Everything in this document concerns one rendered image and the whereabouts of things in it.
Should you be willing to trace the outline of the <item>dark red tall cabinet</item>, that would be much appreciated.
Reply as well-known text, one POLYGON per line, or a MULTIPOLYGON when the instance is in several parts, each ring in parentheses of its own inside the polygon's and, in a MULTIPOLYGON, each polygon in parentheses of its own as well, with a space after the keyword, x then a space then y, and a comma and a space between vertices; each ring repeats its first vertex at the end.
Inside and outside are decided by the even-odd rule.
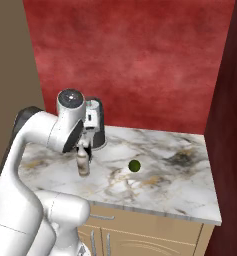
POLYGON ((206 256, 237 256, 237 0, 205 129, 222 225, 206 256))

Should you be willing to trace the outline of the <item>green lime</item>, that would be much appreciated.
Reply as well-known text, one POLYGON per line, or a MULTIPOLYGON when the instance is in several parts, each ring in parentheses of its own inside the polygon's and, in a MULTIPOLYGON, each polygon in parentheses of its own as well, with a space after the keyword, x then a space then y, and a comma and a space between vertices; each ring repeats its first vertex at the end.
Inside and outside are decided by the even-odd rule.
POLYGON ((131 160, 128 164, 128 168, 131 172, 138 172, 141 168, 141 164, 138 160, 131 160))

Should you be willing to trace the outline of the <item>wide beige cupboard door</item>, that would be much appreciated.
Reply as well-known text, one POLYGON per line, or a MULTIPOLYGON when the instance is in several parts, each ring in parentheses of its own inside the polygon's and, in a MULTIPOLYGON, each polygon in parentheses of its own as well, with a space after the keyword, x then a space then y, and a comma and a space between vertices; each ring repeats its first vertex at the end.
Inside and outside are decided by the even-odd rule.
POLYGON ((193 256, 195 246, 128 232, 102 229, 104 256, 106 236, 110 233, 111 256, 193 256))

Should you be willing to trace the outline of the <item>beige drawer front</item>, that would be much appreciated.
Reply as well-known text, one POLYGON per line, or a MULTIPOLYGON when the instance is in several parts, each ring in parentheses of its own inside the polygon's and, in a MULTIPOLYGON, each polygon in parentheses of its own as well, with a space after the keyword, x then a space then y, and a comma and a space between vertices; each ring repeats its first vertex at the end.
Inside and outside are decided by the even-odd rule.
POLYGON ((195 244, 202 228, 202 224, 197 222, 130 212, 104 206, 92 205, 91 214, 115 216, 115 219, 100 220, 89 217, 87 221, 89 225, 186 244, 195 244))

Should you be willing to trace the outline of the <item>narrow beige cupboard door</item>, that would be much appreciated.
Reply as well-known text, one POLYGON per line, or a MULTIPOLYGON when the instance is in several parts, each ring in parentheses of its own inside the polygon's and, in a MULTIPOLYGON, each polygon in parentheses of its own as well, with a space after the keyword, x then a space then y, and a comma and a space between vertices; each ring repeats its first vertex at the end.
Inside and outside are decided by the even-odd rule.
POLYGON ((101 229, 92 225, 83 225, 78 228, 79 237, 89 250, 92 250, 91 233, 94 233, 96 256, 103 256, 101 229))

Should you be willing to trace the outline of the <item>pale liquor bottle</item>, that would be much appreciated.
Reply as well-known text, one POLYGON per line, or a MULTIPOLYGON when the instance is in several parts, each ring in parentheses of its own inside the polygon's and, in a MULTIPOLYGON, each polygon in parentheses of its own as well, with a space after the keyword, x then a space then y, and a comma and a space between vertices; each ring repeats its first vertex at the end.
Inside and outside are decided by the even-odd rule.
POLYGON ((88 176, 90 174, 89 155, 83 146, 78 147, 76 161, 79 175, 88 176))

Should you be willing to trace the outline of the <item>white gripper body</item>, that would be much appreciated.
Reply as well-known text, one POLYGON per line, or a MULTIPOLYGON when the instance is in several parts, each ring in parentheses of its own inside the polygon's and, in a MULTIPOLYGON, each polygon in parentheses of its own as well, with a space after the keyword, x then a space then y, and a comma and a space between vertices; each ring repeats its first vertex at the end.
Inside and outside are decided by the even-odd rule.
POLYGON ((84 129, 82 135, 77 143, 78 147, 89 148, 92 144, 94 137, 94 131, 91 129, 84 129))

